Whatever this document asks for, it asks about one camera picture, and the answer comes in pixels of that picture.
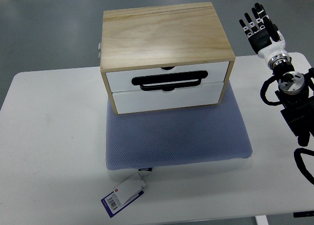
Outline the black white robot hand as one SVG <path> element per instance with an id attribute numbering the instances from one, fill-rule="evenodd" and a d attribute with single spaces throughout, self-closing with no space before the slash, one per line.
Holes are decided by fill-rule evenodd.
<path id="1" fill-rule="evenodd" d="M 285 39 L 277 26 L 270 20 L 263 5 L 255 3 L 252 13 L 254 21 L 248 13 L 245 13 L 246 21 L 240 19 L 239 23 L 253 51 L 259 58 L 265 60 L 271 70 L 281 63 L 291 62 L 291 58 L 285 50 Z"/>

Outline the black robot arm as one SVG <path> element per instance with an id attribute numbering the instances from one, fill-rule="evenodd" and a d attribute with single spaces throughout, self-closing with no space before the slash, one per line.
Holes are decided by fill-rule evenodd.
<path id="1" fill-rule="evenodd" d="M 260 90 L 261 99 L 265 104 L 283 105 L 281 114 L 301 146 L 293 154 L 296 165 L 310 183 L 314 182 L 314 176 L 307 170 L 302 155 L 314 155 L 312 150 L 306 148 L 310 136 L 314 135 L 314 97 L 310 96 L 310 90 L 314 89 L 313 80 L 313 68 L 302 74 L 294 70 L 291 62 L 279 61 L 274 64 L 273 76 L 263 83 Z M 273 82 L 278 83 L 278 90 L 275 91 L 277 102 L 271 102 L 266 97 L 268 87 Z"/>

